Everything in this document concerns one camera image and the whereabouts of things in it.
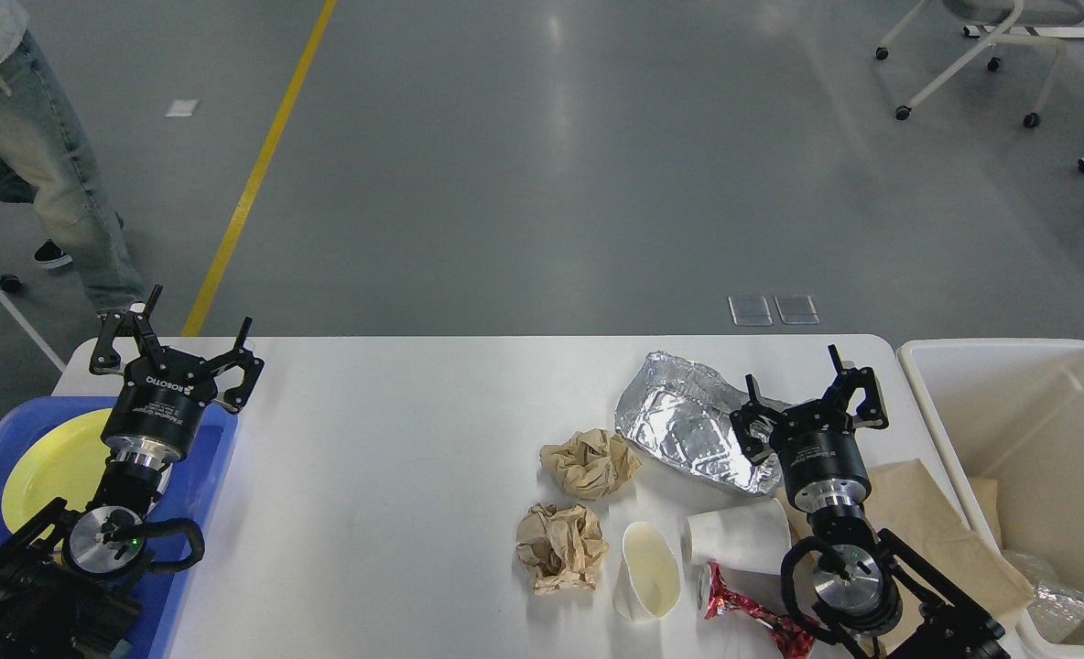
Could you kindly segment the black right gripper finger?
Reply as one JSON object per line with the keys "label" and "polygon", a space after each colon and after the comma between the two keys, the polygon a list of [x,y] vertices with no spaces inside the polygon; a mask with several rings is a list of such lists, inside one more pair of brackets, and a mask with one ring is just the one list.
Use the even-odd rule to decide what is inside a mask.
{"label": "black right gripper finger", "polygon": [[835,343],[828,346],[836,376],[828,387],[828,405],[846,429],[889,427],[880,383],[872,367],[857,367],[840,358]]}
{"label": "black right gripper finger", "polygon": [[764,399],[759,392],[754,375],[744,376],[748,400],[730,413],[731,425],[743,450],[744,458],[751,464],[763,464],[776,452],[775,432],[786,418],[785,402]]}

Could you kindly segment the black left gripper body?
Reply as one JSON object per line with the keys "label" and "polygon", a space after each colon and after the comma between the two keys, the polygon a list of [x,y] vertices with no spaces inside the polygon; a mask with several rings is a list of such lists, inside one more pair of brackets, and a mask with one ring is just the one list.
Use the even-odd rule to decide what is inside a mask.
{"label": "black left gripper body", "polygon": [[100,435],[112,458],[149,469],[165,469],[186,458],[204,409],[217,395],[212,376],[198,367],[178,375],[152,362],[130,362],[124,379]]}

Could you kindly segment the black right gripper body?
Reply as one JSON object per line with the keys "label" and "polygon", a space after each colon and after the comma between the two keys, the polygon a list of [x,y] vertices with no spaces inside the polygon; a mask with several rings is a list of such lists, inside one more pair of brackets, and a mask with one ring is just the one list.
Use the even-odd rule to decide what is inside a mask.
{"label": "black right gripper body", "polygon": [[844,409],[821,402],[785,410],[767,408],[764,416],[771,425],[767,443],[779,458],[793,509],[862,508],[872,484],[855,431],[872,428],[870,418],[852,416]]}

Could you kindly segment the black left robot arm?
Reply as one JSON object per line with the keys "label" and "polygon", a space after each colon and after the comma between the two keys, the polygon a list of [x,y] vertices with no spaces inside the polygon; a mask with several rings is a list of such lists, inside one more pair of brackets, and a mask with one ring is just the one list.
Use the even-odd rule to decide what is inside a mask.
{"label": "black left robot arm", "polygon": [[51,501],[0,546],[0,658],[115,658],[143,606],[145,576],[175,576],[206,555],[201,525],[150,520],[167,471],[190,454],[203,414],[238,414],[264,370],[246,346],[203,358],[158,341],[150,316],[162,295],[106,314],[90,371],[121,376],[100,438],[105,469],[82,512]]}

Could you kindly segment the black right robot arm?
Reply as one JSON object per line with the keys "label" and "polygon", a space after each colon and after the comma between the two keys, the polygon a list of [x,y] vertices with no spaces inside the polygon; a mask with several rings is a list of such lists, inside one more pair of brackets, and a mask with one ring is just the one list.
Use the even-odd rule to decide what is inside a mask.
{"label": "black right robot arm", "polygon": [[748,399],[730,413],[743,455],[779,463],[788,504],[810,533],[780,563],[780,596],[790,618],[820,642],[856,658],[883,658],[881,639],[902,619],[902,593],[917,600],[920,623],[893,658],[1005,658],[1005,626],[893,531],[873,528],[872,492],[859,448],[861,428],[889,425],[880,384],[828,347],[834,380],[818,399],[769,402],[754,375]]}

